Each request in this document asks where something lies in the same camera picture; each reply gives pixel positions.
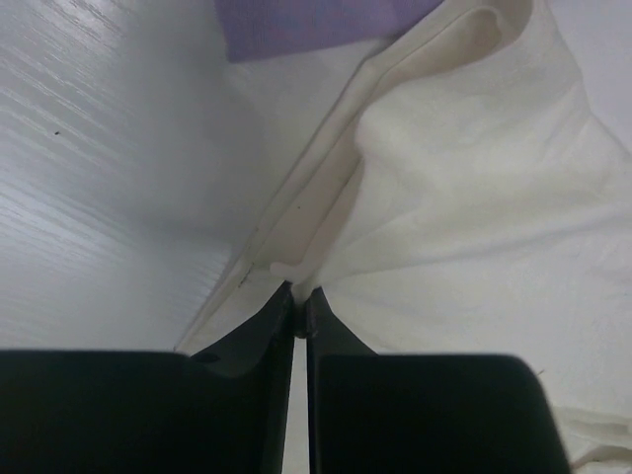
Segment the black object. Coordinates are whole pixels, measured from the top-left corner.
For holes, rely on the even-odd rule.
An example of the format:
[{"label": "black object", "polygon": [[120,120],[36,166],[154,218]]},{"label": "black object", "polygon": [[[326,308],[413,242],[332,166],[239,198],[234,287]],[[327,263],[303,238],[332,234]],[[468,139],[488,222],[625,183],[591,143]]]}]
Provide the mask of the black object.
[{"label": "black object", "polygon": [[522,362],[376,355],[322,290],[298,311],[288,284],[191,358],[0,353],[0,472],[280,473],[294,334],[312,474],[570,472]]}]

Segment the white wooden surface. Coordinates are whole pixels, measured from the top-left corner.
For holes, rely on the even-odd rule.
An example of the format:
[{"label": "white wooden surface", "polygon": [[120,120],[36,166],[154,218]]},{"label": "white wooden surface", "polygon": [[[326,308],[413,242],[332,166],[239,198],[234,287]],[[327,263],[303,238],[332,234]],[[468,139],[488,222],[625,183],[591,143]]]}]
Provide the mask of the white wooden surface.
[{"label": "white wooden surface", "polygon": [[2,0],[0,347],[169,349],[364,43],[224,60],[212,0]]}]

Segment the white fabric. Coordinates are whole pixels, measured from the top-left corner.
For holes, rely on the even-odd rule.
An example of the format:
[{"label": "white fabric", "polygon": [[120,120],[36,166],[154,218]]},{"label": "white fabric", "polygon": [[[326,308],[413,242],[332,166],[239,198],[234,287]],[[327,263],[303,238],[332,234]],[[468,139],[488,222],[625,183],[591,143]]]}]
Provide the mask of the white fabric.
[{"label": "white fabric", "polygon": [[632,150],[632,2],[549,2],[560,32],[582,69],[592,111]]},{"label": "white fabric", "polygon": [[621,472],[592,461],[632,449],[630,166],[542,1],[448,0],[367,61],[269,208],[244,262],[277,279],[249,272],[184,347],[281,277],[322,283],[377,350],[522,357],[576,466]]},{"label": "white fabric", "polygon": [[[509,20],[496,3],[462,21]],[[520,356],[571,432],[632,448],[632,163],[544,4],[510,45],[372,104],[356,144],[314,283],[341,319],[378,350]]]}]

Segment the white surface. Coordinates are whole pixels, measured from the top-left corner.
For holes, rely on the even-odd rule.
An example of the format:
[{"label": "white surface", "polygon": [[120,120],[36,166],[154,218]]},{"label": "white surface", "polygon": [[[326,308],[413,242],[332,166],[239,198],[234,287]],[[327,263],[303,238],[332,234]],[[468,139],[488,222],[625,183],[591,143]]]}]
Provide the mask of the white surface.
[{"label": "white surface", "polygon": [[172,348],[377,45],[231,66],[210,0],[0,22],[0,347]]},{"label": "white surface", "polygon": [[632,150],[632,2],[550,0],[550,4],[582,69],[594,113]]},{"label": "white surface", "polygon": [[307,403],[307,342],[296,339],[287,406],[283,474],[309,473]]}]

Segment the purple fabric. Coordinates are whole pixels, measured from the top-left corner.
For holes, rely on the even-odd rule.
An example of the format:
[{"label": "purple fabric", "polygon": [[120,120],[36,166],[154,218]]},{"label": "purple fabric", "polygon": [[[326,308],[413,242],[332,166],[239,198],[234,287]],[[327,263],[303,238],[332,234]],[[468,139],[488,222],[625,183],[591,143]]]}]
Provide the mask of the purple fabric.
[{"label": "purple fabric", "polygon": [[228,59],[244,61],[403,34],[442,0],[215,0]]}]

